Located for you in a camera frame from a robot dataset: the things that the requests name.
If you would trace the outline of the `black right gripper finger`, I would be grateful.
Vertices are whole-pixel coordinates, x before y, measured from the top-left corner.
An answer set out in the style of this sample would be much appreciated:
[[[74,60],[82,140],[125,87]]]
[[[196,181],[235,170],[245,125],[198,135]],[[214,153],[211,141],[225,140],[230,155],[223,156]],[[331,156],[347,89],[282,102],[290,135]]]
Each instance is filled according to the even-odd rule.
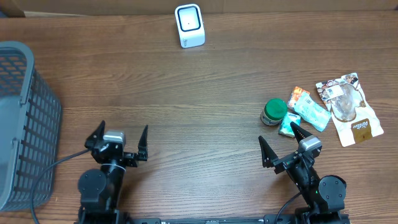
[[[262,136],[259,136],[258,140],[261,147],[262,166],[266,168],[274,167],[275,162],[279,159],[278,156]]]
[[[290,127],[292,128],[292,131],[298,143],[300,143],[306,138],[309,138],[312,135],[312,133],[301,128],[297,123],[293,121],[290,123]]]

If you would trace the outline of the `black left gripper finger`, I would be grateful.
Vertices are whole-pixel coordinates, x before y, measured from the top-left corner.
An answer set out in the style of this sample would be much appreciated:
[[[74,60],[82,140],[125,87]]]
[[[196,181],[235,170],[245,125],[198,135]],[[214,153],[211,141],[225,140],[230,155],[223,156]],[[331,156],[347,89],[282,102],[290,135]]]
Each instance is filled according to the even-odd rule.
[[[138,144],[138,160],[147,161],[148,146],[147,146],[148,125],[145,126]]]
[[[99,126],[93,131],[93,133],[86,138],[84,144],[86,149],[94,149],[98,146],[99,143],[102,143],[105,125],[105,121],[102,120],[102,122],[100,122]]]

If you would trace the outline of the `small teal tissue pack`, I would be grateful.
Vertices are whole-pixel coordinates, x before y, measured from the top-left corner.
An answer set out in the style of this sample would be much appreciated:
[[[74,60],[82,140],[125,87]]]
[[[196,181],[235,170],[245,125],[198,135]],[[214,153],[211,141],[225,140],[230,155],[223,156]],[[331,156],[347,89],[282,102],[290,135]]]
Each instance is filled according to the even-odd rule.
[[[294,122],[297,125],[300,125],[301,116],[295,113],[287,112],[284,118],[282,119],[279,126],[279,134],[294,138],[294,132],[291,127],[291,122]]]

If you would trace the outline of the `light green wipes packet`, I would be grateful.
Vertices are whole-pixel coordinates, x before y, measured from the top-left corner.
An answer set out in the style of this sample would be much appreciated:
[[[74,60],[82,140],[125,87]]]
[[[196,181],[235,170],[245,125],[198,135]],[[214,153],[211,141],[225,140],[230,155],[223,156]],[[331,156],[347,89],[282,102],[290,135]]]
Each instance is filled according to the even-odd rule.
[[[331,118],[331,113],[312,100],[308,93],[302,93],[294,111],[316,130],[323,132]]]

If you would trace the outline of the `green lid white jar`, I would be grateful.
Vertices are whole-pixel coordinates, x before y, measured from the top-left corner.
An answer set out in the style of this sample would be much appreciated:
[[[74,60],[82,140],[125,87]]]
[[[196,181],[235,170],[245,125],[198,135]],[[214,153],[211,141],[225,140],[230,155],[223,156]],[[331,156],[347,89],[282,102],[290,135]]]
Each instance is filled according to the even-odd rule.
[[[280,98],[270,99],[261,113],[261,121],[268,126],[279,124],[286,115],[288,107]]]

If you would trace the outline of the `small orange box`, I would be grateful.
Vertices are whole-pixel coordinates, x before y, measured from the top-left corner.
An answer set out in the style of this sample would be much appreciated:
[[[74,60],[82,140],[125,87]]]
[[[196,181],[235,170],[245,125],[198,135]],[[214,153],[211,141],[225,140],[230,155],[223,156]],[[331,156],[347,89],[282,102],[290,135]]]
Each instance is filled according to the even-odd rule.
[[[287,107],[291,110],[294,110],[294,106],[296,102],[299,100],[299,98],[304,94],[310,95],[310,92],[307,90],[304,90],[303,88],[300,88],[299,86],[296,86],[289,97],[289,100],[287,101]]]

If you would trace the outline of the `beige snack pouch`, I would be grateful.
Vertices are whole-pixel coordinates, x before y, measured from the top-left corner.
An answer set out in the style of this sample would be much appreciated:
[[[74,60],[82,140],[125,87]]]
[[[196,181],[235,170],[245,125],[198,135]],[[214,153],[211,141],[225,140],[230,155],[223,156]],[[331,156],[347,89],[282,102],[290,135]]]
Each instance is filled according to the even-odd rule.
[[[380,120],[366,101],[357,73],[319,82],[315,86],[331,113],[343,147],[384,133]]]

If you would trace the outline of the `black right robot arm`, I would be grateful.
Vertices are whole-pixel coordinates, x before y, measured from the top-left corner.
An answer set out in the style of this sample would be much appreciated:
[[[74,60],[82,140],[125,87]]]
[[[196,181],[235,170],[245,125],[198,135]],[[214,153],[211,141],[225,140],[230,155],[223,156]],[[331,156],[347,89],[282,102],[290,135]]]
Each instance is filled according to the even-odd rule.
[[[267,141],[259,136],[262,166],[274,168],[276,174],[286,172],[298,188],[275,215],[265,215],[265,223],[349,223],[341,214],[345,208],[346,182],[337,175],[319,177],[313,165],[322,150],[322,142],[294,122],[290,123],[298,142],[291,154],[279,158]]]

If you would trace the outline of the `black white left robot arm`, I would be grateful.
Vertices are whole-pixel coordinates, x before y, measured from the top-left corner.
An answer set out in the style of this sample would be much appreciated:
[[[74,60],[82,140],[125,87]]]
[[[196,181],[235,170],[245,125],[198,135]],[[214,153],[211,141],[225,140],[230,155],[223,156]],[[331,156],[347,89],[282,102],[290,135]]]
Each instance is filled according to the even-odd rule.
[[[127,167],[138,167],[148,159],[146,126],[141,134],[137,152],[126,152],[126,137],[118,130],[105,130],[102,121],[87,137],[85,147],[99,169],[84,172],[78,181],[81,194],[78,223],[132,223],[127,212],[118,209],[124,175]]]

